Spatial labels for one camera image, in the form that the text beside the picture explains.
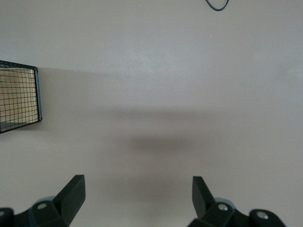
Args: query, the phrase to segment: wire grid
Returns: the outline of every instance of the wire grid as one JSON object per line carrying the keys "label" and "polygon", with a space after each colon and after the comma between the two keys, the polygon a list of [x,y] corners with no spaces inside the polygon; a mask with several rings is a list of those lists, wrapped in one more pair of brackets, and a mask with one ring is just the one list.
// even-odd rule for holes
{"label": "wire grid", "polygon": [[39,121],[35,71],[0,62],[0,133]]}

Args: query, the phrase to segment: wire basket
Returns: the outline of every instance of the wire basket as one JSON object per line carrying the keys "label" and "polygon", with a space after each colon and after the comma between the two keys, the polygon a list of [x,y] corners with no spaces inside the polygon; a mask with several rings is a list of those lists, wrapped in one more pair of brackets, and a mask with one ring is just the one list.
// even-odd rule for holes
{"label": "wire basket", "polygon": [[41,120],[38,69],[0,60],[0,134]]}

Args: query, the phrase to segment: metal mesh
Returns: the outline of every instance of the metal mesh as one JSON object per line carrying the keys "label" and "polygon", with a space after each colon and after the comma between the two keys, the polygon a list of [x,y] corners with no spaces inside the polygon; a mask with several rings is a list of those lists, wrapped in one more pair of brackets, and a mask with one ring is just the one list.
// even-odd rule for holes
{"label": "metal mesh", "polygon": [[0,61],[0,133],[41,119],[37,68]]}

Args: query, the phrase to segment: silver bolt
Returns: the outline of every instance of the silver bolt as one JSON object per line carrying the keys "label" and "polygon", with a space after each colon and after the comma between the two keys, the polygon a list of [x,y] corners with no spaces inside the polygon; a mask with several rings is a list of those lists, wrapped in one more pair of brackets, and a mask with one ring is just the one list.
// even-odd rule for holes
{"label": "silver bolt", "polygon": [[220,210],[222,210],[222,211],[228,211],[228,207],[227,207],[225,204],[223,204],[223,203],[220,203],[220,204],[218,205],[218,208],[219,208]]}
{"label": "silver bolt", "polygon": [[261,219],[268,219],[268,215],[262,211],[258,211],[257,216]]}
{"label": "silver bolt", "polygon": [[45,208],[46,206],[47,206],[46,203],[41,203],[40,205],[37,206],[37,209],[41,210],[41,209]]}

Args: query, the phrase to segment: black cable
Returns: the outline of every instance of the black cable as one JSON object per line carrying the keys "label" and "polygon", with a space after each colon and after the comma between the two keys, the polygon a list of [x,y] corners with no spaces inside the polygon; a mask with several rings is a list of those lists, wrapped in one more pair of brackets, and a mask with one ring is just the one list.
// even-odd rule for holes
{"label": "black cable", "polygon": [[229,0],[227,0],[225,6],[223,6],[221,9],[217,9],[217,8],[213,7],[213,5],[212,5],[208,0],[206,0],[206,2],[208,3],[208,5],[209,5],[213,10],[216,10],[216,11],[222,11],[222,10],[227,6],[228,1],[229,1]]}

